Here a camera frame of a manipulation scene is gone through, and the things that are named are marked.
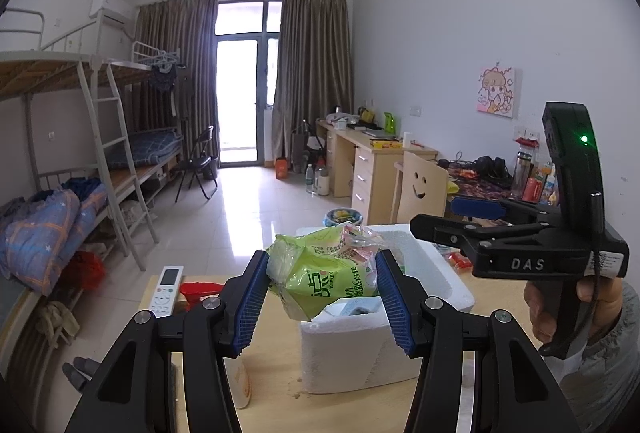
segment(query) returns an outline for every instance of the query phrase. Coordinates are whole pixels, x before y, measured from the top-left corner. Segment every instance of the folding chair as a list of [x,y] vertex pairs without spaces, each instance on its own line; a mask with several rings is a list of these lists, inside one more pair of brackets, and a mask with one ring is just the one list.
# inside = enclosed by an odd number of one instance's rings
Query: folding chair
[[193,143],[193,149],[191,150],[191,155],[187,160],[183,160],[176,166],[176,171],[182,171],[182,178],[180,179],[180,185],[178,186],[178,192],[175,196],[175,202],[178,201],[178,197],[180,196],[180,190],[182,190],[182,183],[184,182],[184,178],[187,176],[188,172],[193,172],[191,176],[191,180],[189,181],[189,189],[191,189],[191,185],[193,184],[193,179],[198,181],[198,185],[202,190],[202,194],[205,196],[207,200],[210,200],[213,193],[218,190],[218,181],[214,178],[213,182],[216,183],[216,189],[214,189],[211,195],[207,195],[207,192],[204,190],[202,186],[202,182],[200,181],[200,177],[198,177],[198,173],[202,172],[205,168],[210,168],[211,157],[206,153],[206,145],[213,138],[213,126],[209,126],[204,132],[202,132],[196,142]]

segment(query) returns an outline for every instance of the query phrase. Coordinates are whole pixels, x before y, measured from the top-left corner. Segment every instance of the gray sleeve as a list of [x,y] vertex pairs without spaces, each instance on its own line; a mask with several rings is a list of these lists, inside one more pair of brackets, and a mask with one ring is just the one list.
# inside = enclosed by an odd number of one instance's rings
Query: gray sleeve
[[583,433],[604,433],[638,387],[639,329],[638,295],[624,283],[618,323],[609,334],[584,350],[579,370],[560,383]]

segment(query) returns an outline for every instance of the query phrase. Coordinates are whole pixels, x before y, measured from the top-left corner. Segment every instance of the curtain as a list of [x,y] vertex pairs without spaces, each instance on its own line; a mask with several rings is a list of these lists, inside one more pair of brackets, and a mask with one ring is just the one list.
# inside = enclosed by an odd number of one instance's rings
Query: curtain
[[[214,26],[217,0],[166,0],[140,7],[136,39],[168,52],[180,49],[180,61],[186,66],[178,71],[180,116],[184,149],[191,151],[195,139],[209,125],[216,126],[216,40]],[[133,130],[151,130],[176,126],[172,116],[171,96],[146,83],[131,91]],[[209,153],[218,156],[213,142]]]
[[303,120],[335,105],[353,109],[353,67],[347,0],[282,0],[278,77],[271,140],[274,158],[289,157]]

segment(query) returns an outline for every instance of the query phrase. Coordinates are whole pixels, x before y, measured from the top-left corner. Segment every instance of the metal ladder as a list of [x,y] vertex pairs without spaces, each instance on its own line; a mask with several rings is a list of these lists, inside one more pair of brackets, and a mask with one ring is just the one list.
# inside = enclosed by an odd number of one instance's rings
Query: metal ladder
[[[80,86],[82,88],[82,93],[84,95],[84,100],[86,102],[87,109],[89,111],[89,119],[91,120],[91,128],[94,133],[94,145],[95,145],[95,155],[98,163],[98,172],[100,173],[100,180],[103,182],[107,189],[107,198],[109,201],[109,212],[111,221],[113,222],[113,228],[116,232],[116,236],[118,237],[118,241],[121,244],[125,256],[129,256],[131,252],[133,254],[133,258],[138,264],[138,268],[141,271],[146,270],[145,264],[142,262],[140,258],[140,254],[136,249],[135,245],[131,240],[131,233],[133,233],[136,228],[142,223],[143,220],[146,220],[146,225],[149,228],[149,232],[151,233],[151,237],[154,239],[154,243],[159,243],[160,239],[158,238],[158,233],[154,229],[154,225],[151,221],[151,215],[149,214],[149,209],[146,207],[145,198],[142,194],[142,189],[140,188],[140,179],[136,174],[136,167],[133,164],[133,156],[131,155],[131,146],[129,145],[129,135],[127,133],[127,124],[124,117],[124,109],[122,107],[122,100],[120,99],[120,93],[118,92],[118,87],[116,86],[116,81],[113,77],[113,70],[111,69],[111,64],[107,63],[106,73],[107,79],[109,80],[109,86],[111,87],[111,97],[108,98],[99,98],[98,97],[98,85],[97,85],[97,76],[100,68],[102,67],[102,60],[98,60],[97,58],[92,59],[91,67],[92,67],[92,88],[89,88],[89,85],[86,80],[86,75],[84,73],[84,67],[82,65],[82,61],[78,61],[77,70],[78,70],[78,78],[80,80]],[[116,103],[116,108],[118,111],[118,122],[120,124],[120,133],[121,137],[117,139],[110,140],[109,142],[102,142],[100,138],[100,126],[98,124],[98,116],[97,116],[97,108],[99,103]],[[120,204],[118,203],[118,197],[113,188],[113,183],[111,182],[111,176],[109,173],[109,167],[107,165],[107,159],[104,155],[104,150],[118,144],[120,142],[124,143],[125,153],[127,155],[127,164],[129,166],[130,177],[128,177],[124,184],[128,184],[129,182],[133,182],[136,190],[136,195],[138,196],[138,202],[140,203],[140,208],[142,209],[142,215],[138,220],[136,220],[131,226],[127,227],[127,224],[122,216],[122,212],[120,210]]]

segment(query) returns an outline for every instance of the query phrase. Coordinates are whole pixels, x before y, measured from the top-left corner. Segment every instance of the person's arm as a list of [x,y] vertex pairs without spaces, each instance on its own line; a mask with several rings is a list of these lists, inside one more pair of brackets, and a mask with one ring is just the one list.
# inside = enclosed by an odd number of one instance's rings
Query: person's arm
[[[578,296],[591,301],[593,279],[578,284]],[[530,308],[534,335],[549,342],[555,320],[541,311],[542,295],[527,284],[525,299]],[[640,383],[640,301],[622,280],[604,280],[593,318],[590,340],[582,365],[560,383],[584,433],[605,433],[625,408]]]

